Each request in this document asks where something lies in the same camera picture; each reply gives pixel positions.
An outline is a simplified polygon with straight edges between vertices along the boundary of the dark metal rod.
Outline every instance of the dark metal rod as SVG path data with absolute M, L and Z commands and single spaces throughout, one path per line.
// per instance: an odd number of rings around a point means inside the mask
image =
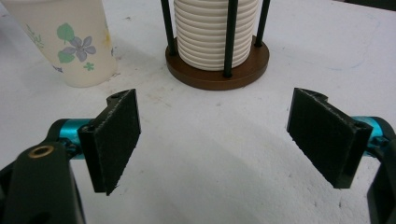
M 161 4 L 163 5 L 163 21 L 165 22 L 165 31 L 166 37 L 168 39 L 169 55 L 177 55 L 173 36 L 171 13 L 169 9 L 169 1 L 161 0 Z
M 235 41 L 236 14 L 238 12 L 238 0 L 228 2 L 227 33 L 225 38 L 224 53 L 224 76 L 231 77 L 233 66 L 233 42 Z
M 254 46 L 262 46 L 262 36 L 264 35 L 265 23 L 267 22 L 268 8 L 270 7 L 271 0 L 262 1 L 262 13 L 260 14 L 259 29 L 257 30 L 256 43 Z

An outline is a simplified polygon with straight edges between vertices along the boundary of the white paper cup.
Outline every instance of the white paper cup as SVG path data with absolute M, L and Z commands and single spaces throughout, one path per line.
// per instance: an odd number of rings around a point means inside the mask
M 257 6 L 258 0 L 238 3 L 232 67 L 250 53 Z M 206 71 L 224 69 L 228 0 L 175 0 L 175 14 L 180 58 Z
M 72 87 L 89 87 L 117 72 L 101 0 L 0 0 Z

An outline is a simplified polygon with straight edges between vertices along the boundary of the white table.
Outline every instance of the white table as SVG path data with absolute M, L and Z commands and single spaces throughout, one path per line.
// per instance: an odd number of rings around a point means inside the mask
M 201 91 L 166 68 L 159 1 L 104 4 L 120 74 L 87 89 L 64 85 L 0 6 L 0 167 L 55 120 L 95 118 L 108 95 L 137 89 L 142 134 L 113 194 L 95 194 L 85 161 L 72 161 L 88 223 L 369 223 L 376 159 L 361 160 L 351 189 L 333 189 L 286 125 L 300 87 L 396 127 L 396 13 L 273 0 L 265 74 L 242 89 Z

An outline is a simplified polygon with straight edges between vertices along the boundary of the round brown wooden base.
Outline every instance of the round brown wooden base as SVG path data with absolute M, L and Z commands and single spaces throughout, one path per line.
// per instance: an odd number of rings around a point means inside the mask
M 267 46 L 262 43 L 261 47 L 256 48 L 255 40 L 256 36 L 253 36 L 250 54 L 244 63 L 233 68 L 232 77 L 224 77 L 223 71 L 210 72 L 194 68 L 186 64 L 179 55 L 169 55 L 168 48 L 165 51 L 166 63 L 175 78 L 198 89 L 226 91 L 245 87 L 262 76 L 270 58 Z

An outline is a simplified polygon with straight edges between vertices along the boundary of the brass screw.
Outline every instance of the brass screw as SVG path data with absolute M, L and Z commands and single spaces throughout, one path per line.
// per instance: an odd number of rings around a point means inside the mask
M 42 146 L 35 147 L 29 152 L 29 157 L 32 159 L 38 159 L 49 155 L 54 150 L 53 146 Z

